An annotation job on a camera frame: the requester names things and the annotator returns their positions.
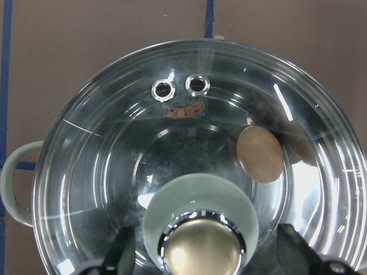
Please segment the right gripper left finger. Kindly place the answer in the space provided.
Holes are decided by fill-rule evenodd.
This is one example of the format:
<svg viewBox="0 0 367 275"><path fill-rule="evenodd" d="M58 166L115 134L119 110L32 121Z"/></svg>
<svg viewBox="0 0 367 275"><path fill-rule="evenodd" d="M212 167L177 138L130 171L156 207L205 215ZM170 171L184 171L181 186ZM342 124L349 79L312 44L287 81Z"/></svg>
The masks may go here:
<svg viewBox="0 0 367 275"><path fill-rule="evenodd" d="M133 274L135 267L135 229L122 227L101 265L102 274Z"/></svg>

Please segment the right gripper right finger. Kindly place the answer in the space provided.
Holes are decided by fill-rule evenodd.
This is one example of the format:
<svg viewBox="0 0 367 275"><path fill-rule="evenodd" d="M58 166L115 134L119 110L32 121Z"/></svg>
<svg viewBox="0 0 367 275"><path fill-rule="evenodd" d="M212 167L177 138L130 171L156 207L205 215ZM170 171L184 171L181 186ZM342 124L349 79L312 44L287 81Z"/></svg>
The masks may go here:
<svg viewBox="0 0 367 275"><path fill-rule="evenodd" d="M322 274L322 260L291 224L277 227L276 254L285 274Z"/></svg>

